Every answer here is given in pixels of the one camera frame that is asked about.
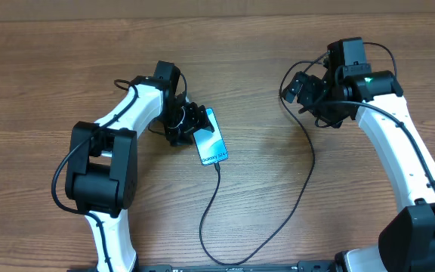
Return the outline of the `smartphone with blue screen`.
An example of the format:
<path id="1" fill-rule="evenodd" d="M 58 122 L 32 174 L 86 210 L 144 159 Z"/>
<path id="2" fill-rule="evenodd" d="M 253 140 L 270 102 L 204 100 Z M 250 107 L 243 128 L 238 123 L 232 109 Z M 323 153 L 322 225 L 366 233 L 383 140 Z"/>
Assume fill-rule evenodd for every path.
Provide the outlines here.
<path id="1" fill-rule="evenodd" d="M 229 155 L 213 109 L 207 109 L 206 114 L 214 131 L 199 129 L 193 137 L 201 163 L 211 165 L 228 159 Z"/>

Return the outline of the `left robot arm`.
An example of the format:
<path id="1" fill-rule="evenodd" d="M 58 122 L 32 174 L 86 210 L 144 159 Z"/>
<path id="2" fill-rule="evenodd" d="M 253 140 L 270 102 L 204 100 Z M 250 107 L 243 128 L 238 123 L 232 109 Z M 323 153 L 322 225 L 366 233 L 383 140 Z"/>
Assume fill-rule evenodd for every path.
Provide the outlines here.
<path id="1" fill-rule="evenodd" d="M 95 122 L 77 122 L 69 152 L 59 165 L 66 170 L 65 194 L 90 225 L 97 250 L 95 271 L 136 271 L 128 209 L 137 189 L 137 139 L 154 121 L 162 123 L 173 147 L 191 145 L 200 129 L 214 131 L 204 106 L 177 91 L 184 78 L 174 63 L 159 61 L 152 76 L 115 85 L 126 96 Z"/>

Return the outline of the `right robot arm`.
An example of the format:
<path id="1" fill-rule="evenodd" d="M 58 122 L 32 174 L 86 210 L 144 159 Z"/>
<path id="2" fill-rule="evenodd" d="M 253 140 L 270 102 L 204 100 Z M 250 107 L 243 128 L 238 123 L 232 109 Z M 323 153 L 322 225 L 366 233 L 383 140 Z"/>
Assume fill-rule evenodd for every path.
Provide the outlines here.
<path id="1" fill-rule="evenodd" d="M 435 271 L 435 162 L 410 116 L 395 70 L 373 71 L 361 38 L 329 44 L 316 59 L 322 77 L 290 68 L 279 87 L 319 128 L 352 119 L 364 131 L 393 188 L 397 215 L 373 246 L 331 260 L 300 261 L 300 271 Z"/>

